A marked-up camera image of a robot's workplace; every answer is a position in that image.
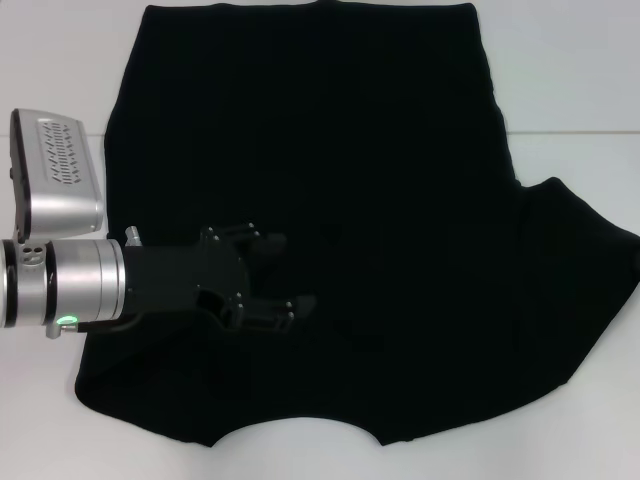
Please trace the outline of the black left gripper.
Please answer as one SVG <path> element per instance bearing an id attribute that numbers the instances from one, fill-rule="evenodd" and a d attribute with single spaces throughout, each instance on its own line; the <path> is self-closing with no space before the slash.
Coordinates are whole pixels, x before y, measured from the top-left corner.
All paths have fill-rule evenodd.
<path id="1" fill-rule="evenodd" d="M 284 233 L 254 222 L 207 226 L 191 245 L 125 246 L 126 315 L 203 311 L 225 329 L 286 333 L 316 307 L 313 295 L 250 298 L 249 266 L 274 264 L 287 247 Z"/>

